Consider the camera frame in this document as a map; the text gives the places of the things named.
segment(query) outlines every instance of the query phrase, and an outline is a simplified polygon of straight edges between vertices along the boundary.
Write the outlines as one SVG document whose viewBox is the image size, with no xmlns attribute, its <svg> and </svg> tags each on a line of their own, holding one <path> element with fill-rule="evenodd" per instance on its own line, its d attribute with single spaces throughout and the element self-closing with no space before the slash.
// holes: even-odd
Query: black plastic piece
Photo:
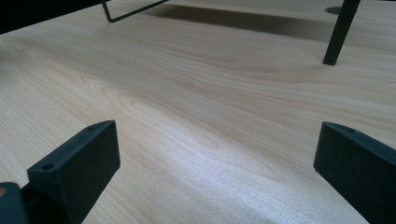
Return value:
<svg viewBox="0 0 396 224">
<path fill-rule="evenodd" d="M 15 183 L 0 183 L 0 223 L 29 224 L 20 187 Z"/>
<path fill-rule="evenodd" d="M 370 223 L 396 223 L 396 150 L 323 122 L 314 167 Z"/>
<path fill-rule="evenodd" d="M 335 65 L 361 0 L 344 0 L 323 63 Z"/>
<path fill-rule="evenodd" d="M 16 184 L 5 186 L 6 192 L 13 190 L 13 202 L 3 195 L 0 205 L 17 207 L 16 214 L 5 217 L 9 222 L 0 223 L 79 224 L 119 168 L 115 121 L 89 126 L 29 168 L 30 183 L 21 191 Z M 22 215 L 28 222 L 19 222 Z"/>
<path fill-rule="evenodd" d="M 167 1 L 169 1 L 169 0 L 161 0 L 161 1 L 155 2 L 155 3 L 150 4 L 150 5 L 148 5 L 148 6 L 141 7 L 141 8 L 139 8 L 139 9 L 136 9 L 136 10 L 132 11 L 132 12 L 129 12 L 129 13 L 125 14 L 125 15 L 118 16 L 118 17 L 116 17 L 116 18 L 114 18 L 114 19 L 112 19 L 111 16 L 110 16 L 110 12 L 109 12 L 109 10 L 108 10 L 106 1 L 105 1 L 105 0 L 100 0 L 100 1 L 101 1 L 101 3 L 102 3 L 103 10 L 105 11 L 107 20 L 108 20 L 109 22 L 116 22 L 116 21 L 123 20 L 123 19 L 125 19 L 125 18 L 127 18 L 127 17 L 133 16 L 134 14 L 140 13 L 140 12 L 142 12 L 142 11 L 146 11 L 147 9 L 150 9 L 150 8 L 152 8 L 152 7 L 156 7 L 156 6 L 158 6 L 158 5 L 160 5 L 160 4 L 163 4 L 163 3 L 165 3 L 165 2 L 167 2 Z"/>
</svg>

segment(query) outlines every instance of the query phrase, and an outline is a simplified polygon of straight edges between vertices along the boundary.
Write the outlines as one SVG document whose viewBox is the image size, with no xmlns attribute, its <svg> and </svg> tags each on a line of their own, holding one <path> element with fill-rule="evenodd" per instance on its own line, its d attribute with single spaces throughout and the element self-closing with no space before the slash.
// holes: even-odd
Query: light wood surface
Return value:
<svg viewBox="0 0 396 224">
<path fill-rule="evenodd" d="M 96 6 L 0 35 L 0 181 L 115 119 L 121 168 L 84 223 L 365 223 L 312 164 L 324 120 L 396 147 L 396 3 L 363 1 L 332 67 L 341 4 Z"/>
</svg>

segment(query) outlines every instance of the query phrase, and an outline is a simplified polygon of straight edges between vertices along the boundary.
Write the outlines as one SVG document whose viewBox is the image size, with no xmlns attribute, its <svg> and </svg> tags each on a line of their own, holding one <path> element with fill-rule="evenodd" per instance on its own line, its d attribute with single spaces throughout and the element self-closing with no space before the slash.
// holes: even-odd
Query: black metal rod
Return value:
<svg viewBox="0 0 396 224">
<path fill-rule="evenodd" d="M 135 10 L 135 11 L 132 11 L 132 12 L 130 12 L 130 13 L 127 13 L 127 14 L 125 14 L 125 15 L 119 16 L 119 17 L 114 18 L 114 19 L 112 19 L 111 16 L 110 16 L 110 12 L 108 11 L 108 7 L 107 7 L 107 4 L 106 4 L 106 0 L 101 0 L 101 3 L 102 3 L 102 6 L 103 6 L 103 9 L 104 9 L 104 11 L 105 11 L 107 20 L 108 20 L 109 22 L 116 22 L 116 21 L 120 21 L 120 20 L 122 20 L 122 19 L 125 19 L 125 18 L 127 18 L 127 17 L 133 16 L 134 14 L 137 14 L 137 13 L 139 13 L 139 12 L 142 12 L 142 11 L 145 11 L 145 10 L 147 10 L 147 9 L 150 9 L 150 8 L 152 8 L 152 7 L 156 7 L 156 6 L 158 6 L 158 5 L 162 4 L 162 3 L 165 3 L 165 2 L 167 2 L 167 1 L 169 1 L 169 0 L 162 0 L 162 1 L 159 1 L 159 2 L 156 2 L 156 3 L 153 3 L 153 4 L 151 4 L 151 5 L 148 5 L 148 6 L 146 6 L 146 7 L 141 7 L 141 8 L 139 8 L 139 9 Z"/>
<path fill-rule="evenodd" d="M 332 38 L 327 47 L 326 55 L 323 63 L 327 65 L 335 65 L 338 56 L 340 55 L 341 48 L 347 37 L 350 24 L 355 17 L 358 6 L 361 0 L 345 0 L 341 7 L 340 15 L 338 16 L 337 23 L 332 31 Z"/>
</svg>

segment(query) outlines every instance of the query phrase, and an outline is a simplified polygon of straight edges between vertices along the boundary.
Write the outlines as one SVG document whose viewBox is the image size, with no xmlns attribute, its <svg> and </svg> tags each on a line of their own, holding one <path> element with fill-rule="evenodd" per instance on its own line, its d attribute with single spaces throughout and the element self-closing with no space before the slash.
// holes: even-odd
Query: wooden table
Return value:
<svg viewBox="0 0 396 224">
<path fill-rule="evenodd" d="M 0 181 L 115 119 L 121 168 L 85 223 L 365 223 L 312 163 L 323 120 L 396 147 L 394 4 L 361 3 L 336 67 L 340 1 L 172 4 L 0 35 Z"/>
</svg>

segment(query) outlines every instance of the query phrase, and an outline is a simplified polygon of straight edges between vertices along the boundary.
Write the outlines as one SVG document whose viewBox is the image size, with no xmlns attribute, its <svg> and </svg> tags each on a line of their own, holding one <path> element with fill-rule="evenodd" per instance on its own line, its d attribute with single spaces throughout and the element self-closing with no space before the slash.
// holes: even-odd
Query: screw hole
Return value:
<svg viewBox="0 0 396 224">
<path fill-rule="evenodd" d="M 43 169 L 43 170 L 50 170 L 50 169 L 52 169 L 53 168 L 53 164 L 47 164 L 47 165 L 44 165 L 41 169 Z"/>
<path fill-rule="evenodd" d="M 324 10 L 333 15 L 340 15 L 341 7 L 328 7 Z"/>
<path fill-rule="evenodd" d="M 351 133 L 358 133 L 358 131 L 353 130 L 353 129 L 349 129 L 349 131 L 350 131 Z"/>
</svg>

